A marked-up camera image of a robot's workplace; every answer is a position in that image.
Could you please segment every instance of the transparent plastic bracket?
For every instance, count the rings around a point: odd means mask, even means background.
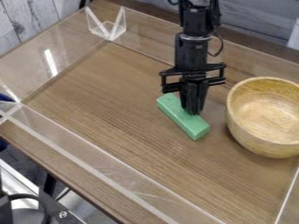
[[[0,115],[165,223],[224,223],[33,109],[16,103]]]
[[[127,16],[124,7],[120,8],[115,23],[105,21],[101,23],[89,7],[85,8],[88,29],[103,39],[113,41],[127,31]]]

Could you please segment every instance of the green block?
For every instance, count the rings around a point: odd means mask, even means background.
[[[199,115],[189,115],[184,111],[180,99],[173,94],[164,94],[156,100],[156,104],[192,140],[199,140],[211,131],[211,126],[201,117]]]

